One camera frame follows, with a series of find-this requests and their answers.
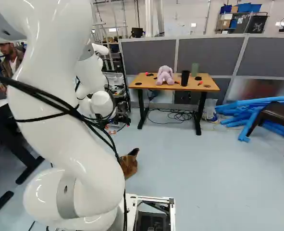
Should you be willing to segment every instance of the chair leg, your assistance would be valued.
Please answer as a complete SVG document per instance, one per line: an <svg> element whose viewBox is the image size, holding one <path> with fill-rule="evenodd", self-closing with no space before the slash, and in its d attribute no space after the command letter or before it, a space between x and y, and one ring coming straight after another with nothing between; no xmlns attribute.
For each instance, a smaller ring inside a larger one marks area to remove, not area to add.
<svg viewBox="0 0 284 231"><path fill-rule="evenodd" d="M247 137L250 136L250 134L252 133L252 131L254 130L254 128L260 123L260 121L262 120L262 114L260 113L257 118L255 119L253 125L251 126L251 128L248 130L247 132Z"/></svg>
<svg viewBox="0 0 284 231"><path fill-rule="evenodd" d="M265 122L265 119L261 119L260 121L259 121L259 123L258 123L258 126L262 126L263 125L263 123Z"/></svg>

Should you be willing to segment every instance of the desk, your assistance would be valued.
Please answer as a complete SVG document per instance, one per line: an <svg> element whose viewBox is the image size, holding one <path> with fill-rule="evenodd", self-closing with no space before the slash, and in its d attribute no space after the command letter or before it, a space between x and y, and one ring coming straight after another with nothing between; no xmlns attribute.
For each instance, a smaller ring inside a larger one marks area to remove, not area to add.
<svg viewBox="0 0 284 231"><path fill-rule="evenodd" d="M0 100L0 141L25 164L26 169L16 180L17 184L22 184L26 178L44 161L44 158L39 156L35 159L30 152L22 146L21 142L12 135L11 131L6 127L6 123L10 122L11 119L12 113L7 104L7 100ZM12 196L13 192L7 191L0 198L0 210L12 198Z"/></svg>
<svg viewBox="0 0 284 231"><path fill-rule="evenodd" d="M149 107L144 110L144 101L143 101L143 89L151 89L151 90L184 90L184 91L200 91L201 96L198 105L198 111L193 112L193 119L195 123L196 134L198 136L201 135L200 129L200 119L203 113L205 100L207 97L207 92L219 91L219 87L213 81L211 76L207 73L198 73L198 76L202 77L203 84L198 86L199 81L196 81L193 77L189 77L188 85L186 87L181 86L181 74L173 74L173 78L179 84L168 85L164 82L162 85L156 85L156 77L157 73L152 73L153 76L146 76L145 73L139 73L136 78L129 85L131 89L137 89L138 91L138 104L140 107L140 122L137 126L137 129L142 129L145 119L147 117Z"/></svg>

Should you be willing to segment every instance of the brown jacket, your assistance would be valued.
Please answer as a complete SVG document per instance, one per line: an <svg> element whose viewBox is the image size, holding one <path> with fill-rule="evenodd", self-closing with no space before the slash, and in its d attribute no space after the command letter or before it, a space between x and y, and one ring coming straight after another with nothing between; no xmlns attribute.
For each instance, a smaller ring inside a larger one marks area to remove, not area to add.
<svg viewBox="0 0 284 231"><path fill-rule="evenodd" d="M24 53L22 51L17 50L17 61L16 61L16 69L20 66L22 60L23 60ZM1 63L1 68L2 68L2 74L5 77L12 78L13 73L12 73L12 68L11 65L9 64L9 58L5 57L3 62Z"/></svg>

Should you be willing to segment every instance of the pink plush toy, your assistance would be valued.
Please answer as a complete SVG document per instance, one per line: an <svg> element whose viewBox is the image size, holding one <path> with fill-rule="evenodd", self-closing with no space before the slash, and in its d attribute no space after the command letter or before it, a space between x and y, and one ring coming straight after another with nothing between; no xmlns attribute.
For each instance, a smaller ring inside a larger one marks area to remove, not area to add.
<svg viewBox="0 0 284 231"><path fill-rule="evenodd" d="M162 85L164 81L166 81L168 85L173 85L175 83L173 80L173 70L168 66L159 68L156 85Z"/></svg>

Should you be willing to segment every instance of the black cup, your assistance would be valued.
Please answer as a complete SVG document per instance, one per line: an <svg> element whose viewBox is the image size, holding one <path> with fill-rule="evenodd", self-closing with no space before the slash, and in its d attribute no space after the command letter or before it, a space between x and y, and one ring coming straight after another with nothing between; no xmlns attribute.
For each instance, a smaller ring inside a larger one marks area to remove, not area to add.
<svg viewBox="0 0 284 231"><path fill-rule="evenodd" d="M181 86L186 87L188 85L190 71L182 71L181 73Z"/></svg>

